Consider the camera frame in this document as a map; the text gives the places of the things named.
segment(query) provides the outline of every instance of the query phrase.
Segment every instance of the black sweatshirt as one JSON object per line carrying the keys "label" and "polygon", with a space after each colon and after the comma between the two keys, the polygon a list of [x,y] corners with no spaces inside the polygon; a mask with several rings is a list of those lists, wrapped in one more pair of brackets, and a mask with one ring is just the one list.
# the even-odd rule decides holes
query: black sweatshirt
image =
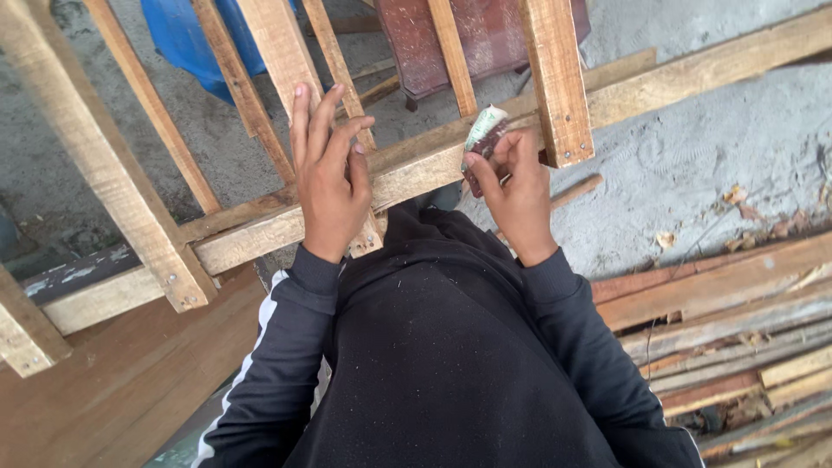
{"label": "black sweatshirt", "polygon": [[384,242],[345,267],[301,246],[275,274],[194,466],[703,466],[562,250],[522,268],[412,202]]}

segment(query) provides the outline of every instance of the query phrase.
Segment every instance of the cuff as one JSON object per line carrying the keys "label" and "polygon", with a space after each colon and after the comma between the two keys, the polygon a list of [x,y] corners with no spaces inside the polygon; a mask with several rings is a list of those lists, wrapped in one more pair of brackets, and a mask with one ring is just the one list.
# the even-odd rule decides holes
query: cuff
{"label": "cuff", "polygon": [[330,263],[318,258],[300,244],[295,253],[295,263],[287,273],[306,291],[321,296],[335,296],[338,294],[338,275],[341,273],[342,263],[344,262]]}
{"label": "cuff", "polygon": [[581,285],[581,277],[572,272],[562,247],[542,263],[523,268],[521,274],[526,293],[536,303],[571,296]]}

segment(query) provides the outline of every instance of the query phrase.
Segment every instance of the dusty floor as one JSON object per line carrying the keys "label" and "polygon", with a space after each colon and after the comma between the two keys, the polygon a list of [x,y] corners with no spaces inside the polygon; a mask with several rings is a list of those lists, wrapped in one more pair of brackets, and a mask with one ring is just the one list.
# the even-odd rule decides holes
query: dusty floor
{"label": "dusty floor", "polygon": [[[203,91],[187,72],[155,54],[139,2],[111,0],[174,122],[185,136],[220,201],[227,207],[280,188],[260,145],[249,139],[237,111]],[[56,0],[54,11],[99,95],[171,213],[201,214],[161,140],[132,94],[81,2]],[[590,67],[657,46],[659,61],[694,51],[807,11],[820,0],[722,2],[631,0],[589,2],[592,33],[582,44]],[[371,14],[360,0],[325,2],[331,17]],[[390,56],[380,32],[340,36],[346,62],[358,70]],[[310,51],[328,79],[319,48]],[[362,78],[360,91],[388,74]],[[591,278],[663,264],[685,255],[714,253],[743,231],[765,232],[798,208],[825,219],[818,203],[824,178],[818,155],[832,148],[832,65],[793,67],[708,92],[593,133],[597,156],[553,171],[553,191],[600,172],[606,181],[590,196],[556,212],[552,231],[574,268]],[[255,83],[285,139],[286,116],[268,77]],[[521,86],[508,73],[474,85],[480,106],[501,102]],[[453,94],[441,92],[404,110],[396,93],[368,109],[377,117],[381,147],[450,122],[458,116]],[[119,234],[69,161],[13,70],[0,61],[0,201],[24,233],[66,260],[86,255]],[[721,194],[735,183],[767,222],[725,212]],[[484,203],[461,209],[482,227],[493,227]],[[673,232],[666,251],[657,232]],[[283,262],[291,251],[284,252]]]}

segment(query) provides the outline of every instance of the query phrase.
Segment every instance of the person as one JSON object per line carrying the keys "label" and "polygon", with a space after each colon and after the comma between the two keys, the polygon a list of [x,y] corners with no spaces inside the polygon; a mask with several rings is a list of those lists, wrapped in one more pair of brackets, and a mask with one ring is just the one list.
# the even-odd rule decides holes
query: person
{"label": "person", "polygon": [[295,90],[290,129],[306,237],[193,466],[703,466],[552,237],[535,132],[464,155],[518,261],[464,214],[413,201],[389,209],[384,248],[346,261],[372,199],[350,142],[374,118],[330,136],[344,87],[311,118],[310,93]]}

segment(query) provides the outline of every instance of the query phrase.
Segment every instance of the hand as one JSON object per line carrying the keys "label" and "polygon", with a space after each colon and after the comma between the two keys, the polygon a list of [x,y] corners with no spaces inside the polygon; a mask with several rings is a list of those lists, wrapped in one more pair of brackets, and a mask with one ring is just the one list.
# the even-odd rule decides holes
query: hand
{"label": "hand", "polygon": [[535,266],[552,256],[557,243],[549,229],[549,171],[537,162],[537,134],[530,128],[507,133],[488,161],[475,152],[466,152],[463,158],[479,180],[491,216],[523,265]]}
{"label": "hand", "polygon": [[318,258],[339,263],[349,241],[364,224],[373,200],[364,147],[360,143],[350,147],[349,142],[360,130],[372,127],[375,118],[351,118],[330,136],[335,105],[344,96],[344,85],[332,86],[311,120],[310,93],[306,83],[295,88],[289,130],[306,226],[304,247]]}

